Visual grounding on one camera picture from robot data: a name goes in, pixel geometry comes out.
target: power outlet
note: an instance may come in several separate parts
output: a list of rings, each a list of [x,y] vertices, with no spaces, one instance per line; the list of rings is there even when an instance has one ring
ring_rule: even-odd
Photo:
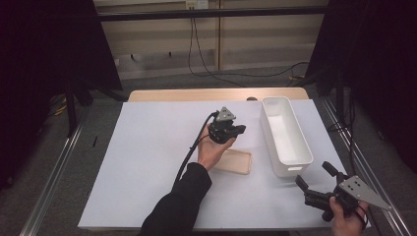
[[[197,0],[197,9],[208,9],[209,0]]]
[[[209,8],[209,0],[187,0],[185,1],[186,10],[201,10]]]
[[[186,10],[195,10],[197,8],[197,0],[187,0],[185,1],[185,9]]]

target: metal frame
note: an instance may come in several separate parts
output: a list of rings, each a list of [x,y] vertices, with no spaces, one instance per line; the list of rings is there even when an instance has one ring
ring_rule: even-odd
[[[30,216],[27,219],[21,233],[19,234],[20,236],[36,235],[37,230],[39,229],[40,224],[45,217],[48,207],[53,199],[55,190],[58,187],[59,180],[61,179],[67,162],[70,159],[73,149],[77,144],[77,140],[89,115],[89,110],[90,107],[84,109],[81,122],[79,123],[73,136],[71,138],[67,138],[67,142],[65,143],[64,148],[62,149],[61,154],[59,155],[58,160],[52,169],[49,179],[46,182],[42,193],[37,199],[36,205],[31,211]]]
[[[324,14],[328,7],[285,7],[285,8],[245,8],[245,9],[209,9],[181,10],[135,13],[105,13],[97,16],[56,16],[55,19],[73,22],[120,22],[142,20],[167,20],[189,18],[224,18]]]

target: person's arm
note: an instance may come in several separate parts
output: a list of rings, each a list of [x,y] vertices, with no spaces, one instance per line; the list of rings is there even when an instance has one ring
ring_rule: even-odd
[[[343,207],[339,204],[335,197],[330,198],[330,207],[334,213],[332,232],[334,236],[360,236],[362,235],[363,223],[358,215],[351,214],[344,216]],[[359,216],[364,219],[368,204],[365,202],[359,202],[359,206],[356,211]]]
[[[208,133],[206,127],[199,142],[198,163],[188,164],[181,180],[157,203],[142,225],[141,236],[187,235],[193,230],[200,203],[211,186],[208,171],[236,140],[219,145],[207,137]]]

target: fingers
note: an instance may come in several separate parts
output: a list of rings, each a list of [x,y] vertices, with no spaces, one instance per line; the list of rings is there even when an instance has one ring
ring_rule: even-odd
[[[356,211],[358,211],[358,213],[362,216],[362,218],[365,216],[365,214],[366,214],[366,211],[368,210],[368,206],[369,206],[369,204],[368,203],[365,203],[365,202],[362,202],[362,201],[360,201],[359,202],[359,206],[360,207],[358,207],[358,209],[356,209]]]
[[[331,197],[329,201],[330,208],[334,213],[334,220],[344,219],[343,208],[341,207],[341,204],[336,202],[336,197]]]
[[[226,146],[226,149],[232,147],[233,143],[235,143],[236,138],[229,139],[224,145]]]
[[[200,139],[208,134],[209,134],[209,124],[206,124],[206,127],[203,129],[202,135],[200,136]]]

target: black sleeve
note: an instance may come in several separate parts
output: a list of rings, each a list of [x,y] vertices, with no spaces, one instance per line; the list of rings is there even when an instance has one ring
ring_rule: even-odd
[[[164,196],[142,225],[141,236],[187,235],[193,230],[200,203],[205,197],[211,180],[199,163],[187,165],[187,171]]]

